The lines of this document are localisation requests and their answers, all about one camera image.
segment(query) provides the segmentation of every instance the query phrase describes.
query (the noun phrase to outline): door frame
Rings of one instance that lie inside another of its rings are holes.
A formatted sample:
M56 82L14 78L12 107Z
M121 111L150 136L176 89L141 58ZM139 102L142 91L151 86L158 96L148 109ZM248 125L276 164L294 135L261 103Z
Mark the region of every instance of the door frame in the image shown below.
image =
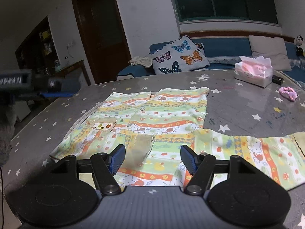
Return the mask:
M72 0L73 10L74 10L75 18L76 18L76 23L77 23L78 31L80 33L80 38L81 38L81 41L83 43L83 47L84 47L84 50L85 50L85 54L86 54L90 69L94 70L94 60L91 57L90 49L89 49L89 46L88 46L87 41L86 41L85 31L84 31L84 29L82 27L82 24L81 24L81 21L80 21L80 14L79 14L77 1L78 0ZM119 19L119 25L120 25L121 32L122 32L123 43L124 43L124 46L125 46L127 57L129 59L131 59L131 54L130 54L130 50L129 50L129 47L128 47L128 44L127 44L126 34L125 34L125 31L124 31L121 15L120 15L120 12L119 12L119 7L117 5L117 1L114 0L114 2L115 2L116 13L117 13L117 16L118 16L118 19ZM94 81L97 80L98 73L96 73L96 71L91 71L91 72L92 72Z

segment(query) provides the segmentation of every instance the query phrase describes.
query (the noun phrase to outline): brown wooden door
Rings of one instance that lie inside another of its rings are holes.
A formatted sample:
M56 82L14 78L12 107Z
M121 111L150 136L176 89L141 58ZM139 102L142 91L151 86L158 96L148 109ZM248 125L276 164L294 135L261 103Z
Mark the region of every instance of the brown wooden door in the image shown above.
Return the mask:
M116 80L131 59L115 0L72 0L96 83Z

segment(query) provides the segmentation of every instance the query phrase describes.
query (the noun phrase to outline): window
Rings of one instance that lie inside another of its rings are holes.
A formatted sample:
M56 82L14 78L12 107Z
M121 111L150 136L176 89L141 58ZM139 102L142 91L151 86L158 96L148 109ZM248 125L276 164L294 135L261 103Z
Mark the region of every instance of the window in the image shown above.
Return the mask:
M274 0L175 0L179 20L245 19L277 23Z

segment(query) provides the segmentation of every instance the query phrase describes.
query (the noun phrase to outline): sofa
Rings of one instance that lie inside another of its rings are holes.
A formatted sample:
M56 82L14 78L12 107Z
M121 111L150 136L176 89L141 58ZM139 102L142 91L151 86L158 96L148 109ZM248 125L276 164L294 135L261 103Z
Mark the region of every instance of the sofa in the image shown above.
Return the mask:
M191 37L191 40L194 43L203 43L204 45L205 57L210 63L210 66L204 69L233 69L235 63L240 61L238 56L252 57L249 38L246 36ZM152 53L168 43L152 44L149 48L150 52ZM293 42L285 41L285 46L292 71L283 71L282 73L305 89L305 58L297 56ZM145 68L141 65L129 65L118 73L117 78L121 80L149 75L155 75L152 67Z

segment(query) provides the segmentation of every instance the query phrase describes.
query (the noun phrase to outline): panda plush toy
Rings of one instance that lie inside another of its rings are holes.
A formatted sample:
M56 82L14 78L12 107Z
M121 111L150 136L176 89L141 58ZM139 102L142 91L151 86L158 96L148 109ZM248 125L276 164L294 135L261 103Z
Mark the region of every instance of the panda plush toy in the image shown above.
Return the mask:
M302 56L305 57L305 45L303 42L303 37L301 35L299 35L296 40L296 54L297 56Z

